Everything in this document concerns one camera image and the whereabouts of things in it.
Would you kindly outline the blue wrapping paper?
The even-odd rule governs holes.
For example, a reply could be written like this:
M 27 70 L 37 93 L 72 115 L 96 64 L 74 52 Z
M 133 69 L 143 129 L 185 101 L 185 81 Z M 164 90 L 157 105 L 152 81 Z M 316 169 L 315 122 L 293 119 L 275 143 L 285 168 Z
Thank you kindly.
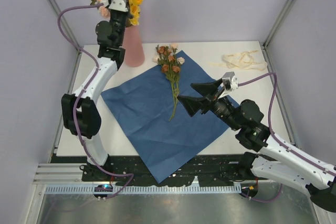
M 147 54 L 137 67 L 121 67 L 102 92 L 101 135 L 112 156 L 139 156 L 162 182 L 197 154 L 240 152 L 234 132 L 214 114 L 190 117 L 174 106 L 170 83 Z

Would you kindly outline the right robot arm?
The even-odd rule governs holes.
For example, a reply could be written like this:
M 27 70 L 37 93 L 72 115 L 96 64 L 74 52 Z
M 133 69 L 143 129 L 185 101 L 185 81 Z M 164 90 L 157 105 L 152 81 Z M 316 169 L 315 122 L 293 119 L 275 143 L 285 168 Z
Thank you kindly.
M 288 144 L 262 124 L 264 115 L 254 101 L 246 99 L 234 107 L 225 93 L 229 84 L 218 90 L 220 84 L 221 80 L 192 83 L 201 97 L 177 98 L 190 116 L 211 111 L 238 132 L 235 138 L 248 150 L 238 163 L 239 176 L 276 181 L 305 194 L 318 207 L 335 212 L 335 166 Z

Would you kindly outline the artificial flower bunch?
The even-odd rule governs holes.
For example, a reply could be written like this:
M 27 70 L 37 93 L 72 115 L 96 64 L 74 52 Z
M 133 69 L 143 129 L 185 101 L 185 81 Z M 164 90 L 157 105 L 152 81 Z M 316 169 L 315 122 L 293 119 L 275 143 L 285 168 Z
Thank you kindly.
M 153 59 L 153 61 L 161 67 L 161 72 L 170 82 L 173 97 L 173 111 L 169 120 L 175 116 L 178 102 L 177 97 L 180 93 L 179 82 L 181 66 L 185 62 L 183 57 L 177 56 L 177 49 L 178 45 L 176 43 L 169 44 L 168 46 L 157 45 L 155 48 L 156 56 Z

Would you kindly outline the cream ribbon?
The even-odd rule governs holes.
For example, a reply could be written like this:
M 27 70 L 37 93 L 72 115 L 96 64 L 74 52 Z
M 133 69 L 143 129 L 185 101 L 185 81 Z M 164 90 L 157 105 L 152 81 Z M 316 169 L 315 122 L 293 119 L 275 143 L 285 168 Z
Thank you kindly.
M 268 64 L 264 60 L 258 61 L 254 58 L 254 55 L 259 52 L 259 50 L 251 50 L 222 55 L 221 63 L 208 62 L 208 64 L 229 69 L 264 71 L 268 67 Z

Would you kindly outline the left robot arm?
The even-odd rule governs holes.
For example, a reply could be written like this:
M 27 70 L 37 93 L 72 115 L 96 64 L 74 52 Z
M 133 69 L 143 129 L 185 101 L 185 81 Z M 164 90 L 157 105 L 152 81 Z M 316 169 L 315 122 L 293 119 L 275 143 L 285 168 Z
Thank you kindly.
M 103 88 L 124 61 L 122 43 L 129 16 L 129 12 L 117 10 L 109 13 L 108 22 L 96 25 L 99 51 L 97 57 L 91 57 L 95 67 L 77 91 L 64 94 L 61 98 L 64 127 L 78 137 L 87 155 L 87 166 L 101 181 L 108 180 L 113 173 L 108 162 L 109 155 L 99 136 L 101 117 L 96 103 Z

